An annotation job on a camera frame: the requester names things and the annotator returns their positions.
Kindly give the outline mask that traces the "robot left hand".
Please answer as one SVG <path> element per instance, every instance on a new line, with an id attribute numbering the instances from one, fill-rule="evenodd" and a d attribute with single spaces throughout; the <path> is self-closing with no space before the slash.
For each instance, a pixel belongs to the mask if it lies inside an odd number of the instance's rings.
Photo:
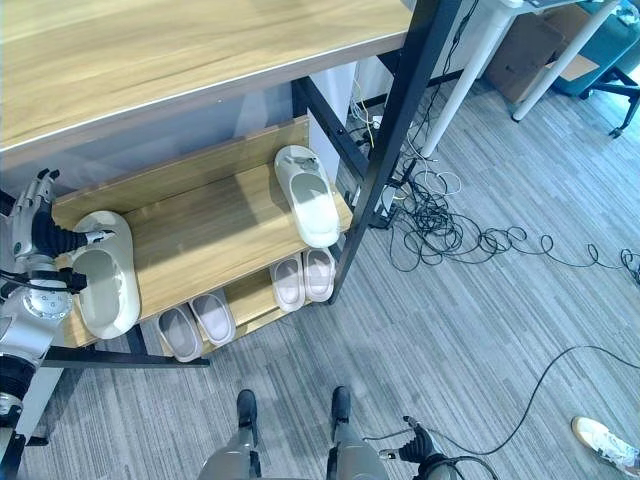
<path id="1" fill-rule="evenodd" d="M 58 170 L 41 170 L 11 209 L 10 231 L 16 262 L 26 261 L 33 255 L 55 259 L 61 254 L 116 236 L 111 229 L 74 232 L 55 223 L 52 216 L 55 200 L 53 184 L 59 175 Z"/>

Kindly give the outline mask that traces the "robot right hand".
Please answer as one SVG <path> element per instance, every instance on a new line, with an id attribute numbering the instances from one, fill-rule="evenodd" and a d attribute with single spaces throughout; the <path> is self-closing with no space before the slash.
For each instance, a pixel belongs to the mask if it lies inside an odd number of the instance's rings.
<path id="1" fill-rule="evenodd" d="M 403 421 L 409 426 L 414 437 L 398 449 L 384 449 L 378 452 L 382 460 L 401 460 L 414 464 L 433 464 L 443 460 L 444 454 L 440 452 L 429 432 L 414 417 L 403 416 Z"/>

